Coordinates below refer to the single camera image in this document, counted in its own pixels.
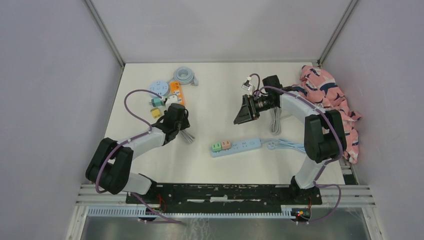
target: blue cable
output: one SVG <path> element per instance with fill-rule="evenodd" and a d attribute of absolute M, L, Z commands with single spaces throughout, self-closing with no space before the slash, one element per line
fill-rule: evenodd
<path fill-rule="evenodd" d="M 293 150 L 297 150 L 301 153 L 306 153 L 305 151 L 305 146 L 302 143 L 297 143 L 297 142 L 293 142 L 293 141 L 288 141 L 285 140 L 283 138 L 280 139 L 273 139 L 273 138 L 269 138 L 269 139 L 261 139 L 260 140 L 261 144 L 266 144 L 266 147 L 269 150 L 274 150 L 274 149 L 293 149 Z"/>
<path fill-rule="evenodd" d="M 173 73 L 173 79 L 182 85 L 187 85 L 191 82 L 193 82 L 195 86 L 199 85 L 199 81 L 196 79 L 195 73 L 186 66 L 177 68 Z"/>

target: light blue power strip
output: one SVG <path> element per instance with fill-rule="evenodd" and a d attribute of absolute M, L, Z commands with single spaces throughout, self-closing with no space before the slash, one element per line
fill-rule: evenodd
<path fill-rule="evenodd" d="M 243 141 L 236 141 L 231 144 L 230 149 L 221 151 L 212 151 L 210 148 L 210 155 L 212 158 L 222 157 L 230 154 L 238 154 L 249 150 L 259 149 L 262 147 L 261 140 L 259 138 L 252 138 Z"/>

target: gray wall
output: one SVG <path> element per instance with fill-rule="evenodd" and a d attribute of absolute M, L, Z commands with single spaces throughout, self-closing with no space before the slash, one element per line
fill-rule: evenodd
<path fill-rule="evenodd" d="M 83 1 L 0 2 L 0 239 L 63 238 L 119 73 Z"/>
<path fill-rule="evenodd" d="M 93 0 L 127 63 L 319 58 L 349 0 Z"/>
<path fill-rule="evenodd" d="M 390 240 L 424 232 L 424 1 L 362 0 L 324 67 L 358 122 L 358 172 Z"/>

